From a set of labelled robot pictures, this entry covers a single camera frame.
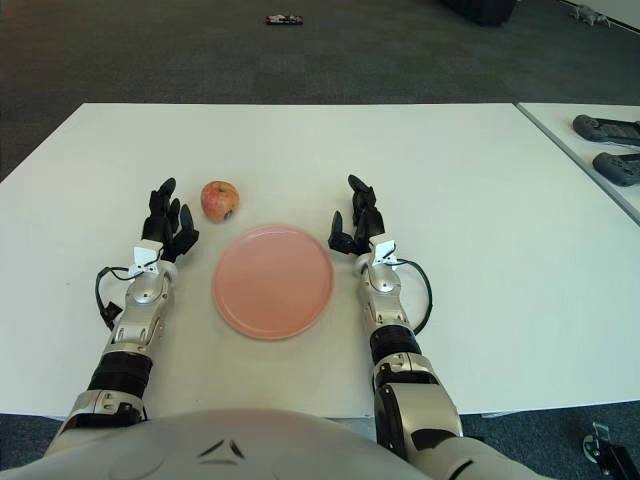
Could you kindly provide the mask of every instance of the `black robotic finger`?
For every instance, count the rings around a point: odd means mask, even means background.
[[[171,202],[171,206],[169,207],[169,213],[167,214],[169,217],[169,222],[171,223],[171,231],[176,233],[178,231],[178,227],[180,226],[180,222],[178,221],[178,215],[180,215],[180,200],[177,198],[173,199]]]
[[[158,193],[167,197],[167,199],[171,198],[173,192],[176,190],[176,179],[173,177],[168,178],[160,188],[158,189]]]
[[[178,255],[184,255],[198,241],[200,232],[193,227],[191,211],[185,204],[180,210],[180,226],[182,227],[171,243],[165,247],[163,260],[175,262]]]
[[[194,231],[193,226],[193,217],[191,216],[191,210],[189,210],[189,206],[184,204],[182,206],[182,210],[180,210],[180,225],[182,226],[182,230]]]
[[[329,235],[329,248],[344,254],[355,253],[353,238],[342,231],[342,215],[338,211],[333,215],[331,234]]]

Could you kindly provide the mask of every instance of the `apple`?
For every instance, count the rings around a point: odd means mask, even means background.
[[[238,208],[240,196],[236,187],[228,182],[216,180],[207,183],[202,189],[200,203],[209,220],[220,223],[233,214]]]

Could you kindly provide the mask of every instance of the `white table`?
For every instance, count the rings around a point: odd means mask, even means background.
[[[600,175],[593,168],[592,163],[599,153],[625,155],[638,153],[638,147],[589,142],[578,135],[572,127],[573,119],[583,113],[595,118],[635,122],[640,120],[640,106],[521,103],[518,107],[640,224],[640,185],[630,187],[614,185]]]
[[[251,227],[283,222],[326,241],[334,210],[350,217],[349,173],[374,185],[398,253],[431,278],[419,342],[462,413],[640,398],[640,228],[514,106],[96,104],[0,185],[0,411],[68,413],[107,338],[95,275],[129,264],[150,190],[175,176],[201,235],[177,262],[149,415],[371,415],[353,257],[331,253],[327,311],[283,341],[236,333],[210,292],[221,252]],[[198,204],[213,179],[241,194],[227,224]],[[402,272],[417,319],[422,287]]]

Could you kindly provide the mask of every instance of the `table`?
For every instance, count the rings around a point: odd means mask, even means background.
[[[640,224],[640,185],[630,187],[614,185],[600,175],[592,164],[593,159],[601,152],[625,155],[638,153],[638,148],[589,142],[578,135],[572,127],[573,119],[582,113],[595,118],[635,122],[640,120],[640,106],[521,103],[518,107]]]
[[[330,305],[291,339],[239,335],[211,296],[222,251],[256,225],[326,241],[333,212],[350,217],[349,173],[374,186],[398,254],[430,276],[419,343],[461,413],[640,398],[640,229],[513,105],[86,104],[0,184],[0,411],[68,413],[107,338],[95,275],[131,262],[149,192],[174,176],[201,234],[177,262],[149,416],[370,416],[353,256],[331,253]],[[213,179],[241,195],[222,225],[198,205]],[[399,271],[418,319],[419,279]],[[104,296],[123,292],[112,282]]]

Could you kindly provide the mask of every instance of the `black object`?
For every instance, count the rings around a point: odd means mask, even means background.
[[[640,183],[640,154],[601,153],[593,159],[593,168],[607,180],[621,187]]]
[[[573,129],[591,142],[612,142],[640,146],[640,122],[623,122],[606,118],[578,115]]]
[[[349,185],[353,189],[353,224],[356,233],[351,235],[342,231],[342,215],[336,211],[331,224],[329,248],[344,254],[362,255],[370,252],[369,238],[384,233],[382,214],[376,208],[376,194],[355,175],[349,175]]]
[[[376,419],[376,440],[400,458],[407,459],[402,429],[402,417],[393,388],[388,385],[376,389],[373,400]]]
[[[413,331],[402,325],[387,325],[378,328],[371,334],[369,346],[374,364],[394,353],[422,353]]]
[[[113,415],[103,413],[81,413],[74,416],[64,426],[63,432],[73,428],[122,428],[136,425],[142,421],[139,412],[129,403],[120,403]]]
[[[146,355],[111,352],[100,359],[87,390],[114,390],[142,398],[153,362]]]
[[[264,17],[267,25],[303,25],[304,19],[300,15],[269,15]]]
[[[500,25],[511,17],[517,0],[443,0],[456,12],[483,25]]]
[[[144,221],[142,238],[154,240],[163,245],[162,260],[175,262],[178,255],[183,255],[198,241],[200,233],[193,226],[191,211],[185,204],[180,208],[180,200],[169,199],[176,188],[174,178],[169,178],[158,190],[151,192],[149,210],[151,214]]]
[[[582,451],[587,459],[613,480],[640,480],[640,473],[627,449],[611,443],[609,427],[598,422],[593,422],[593,427],[594,434],[587,435],[582,441]]]
[[[428,372],[394,372],[389,363],[380,365],[380,370],[375,375],[374,390],[388,383],[421,383],[426,385],[438,385],[436,377]]]

